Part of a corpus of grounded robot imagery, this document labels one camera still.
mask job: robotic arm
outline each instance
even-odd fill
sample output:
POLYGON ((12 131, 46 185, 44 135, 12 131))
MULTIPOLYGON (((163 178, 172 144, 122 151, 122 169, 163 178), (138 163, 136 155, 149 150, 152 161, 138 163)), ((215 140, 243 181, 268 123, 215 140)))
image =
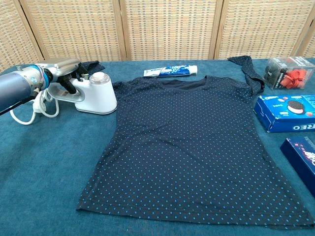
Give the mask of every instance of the robotic arm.
POLYGON ((76 78, 76 73, 87 74, 79 60, 54 58, 1 75, 0 115, 35 99, 52 82, 60 83, 70 94, 75 94, 76 88, 70 79, 76 78))

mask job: toothpaste tube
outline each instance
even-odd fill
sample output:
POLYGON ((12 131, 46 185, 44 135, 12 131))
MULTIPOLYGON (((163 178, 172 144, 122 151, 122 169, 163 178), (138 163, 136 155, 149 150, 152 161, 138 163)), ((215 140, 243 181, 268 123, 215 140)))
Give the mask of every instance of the toothpaste tube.
POLYGON ((196 65, 176 65, 176 66, 168 66, 163 68, 145 70, 143 73, 144 77, 164 77, 164 76, 184 76, 197 74, 197 66, 196 65))

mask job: toothpaste cap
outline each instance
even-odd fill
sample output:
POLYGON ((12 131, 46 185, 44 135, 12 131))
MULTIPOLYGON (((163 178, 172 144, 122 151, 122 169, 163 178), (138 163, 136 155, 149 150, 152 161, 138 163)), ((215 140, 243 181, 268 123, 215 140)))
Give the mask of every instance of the toothpaste cap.
POLYGON ((197 69, 196 65, 190 65, 189 66, 189 73, 190 74, 197 74, 197 71, 198 71, 198 69, 197 69))

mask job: clear plastic box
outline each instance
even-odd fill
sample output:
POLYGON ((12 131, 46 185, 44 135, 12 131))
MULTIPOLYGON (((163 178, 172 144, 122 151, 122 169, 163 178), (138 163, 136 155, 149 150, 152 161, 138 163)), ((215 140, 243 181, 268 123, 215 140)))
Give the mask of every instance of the clear plastic box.
POLYGON ((271 89, 303 89, 314 70, 315 65, 303 57, 271 58, 264 81, 271 89))

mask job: oreo box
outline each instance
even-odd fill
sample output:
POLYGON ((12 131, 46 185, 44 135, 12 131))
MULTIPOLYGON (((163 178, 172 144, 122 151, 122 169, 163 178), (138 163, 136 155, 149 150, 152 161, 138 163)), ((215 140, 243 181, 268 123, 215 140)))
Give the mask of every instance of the oreo box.
POLYGON ((315 197, 315 144, 308 137, 294 137, 280 149, 315 197))
POLYGON ((268 133, 315 131, 315 95, 259 96, 254 112, 268 133))

